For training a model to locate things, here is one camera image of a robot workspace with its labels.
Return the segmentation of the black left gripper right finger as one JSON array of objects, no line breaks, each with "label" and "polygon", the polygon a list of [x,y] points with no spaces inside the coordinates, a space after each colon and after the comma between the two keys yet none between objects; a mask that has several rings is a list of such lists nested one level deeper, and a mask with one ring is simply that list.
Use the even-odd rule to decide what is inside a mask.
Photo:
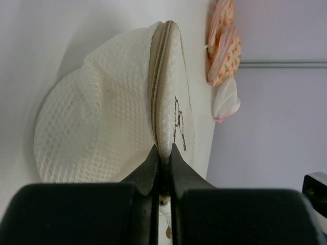
[{"label": "black left gripper right finger", "polygon": [[173,244],[326,244],[313,207],[292,189],[216,188],[170,155]]}]

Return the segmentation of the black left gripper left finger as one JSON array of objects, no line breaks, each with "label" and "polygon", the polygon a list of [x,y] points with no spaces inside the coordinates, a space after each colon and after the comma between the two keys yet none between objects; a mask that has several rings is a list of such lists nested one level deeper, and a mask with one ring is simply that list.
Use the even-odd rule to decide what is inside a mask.
[{"label": "black left gripper left finger", "polygon": [[1,244],[158,244],[159,155],[118,183],[31,184],[12,198]]}]

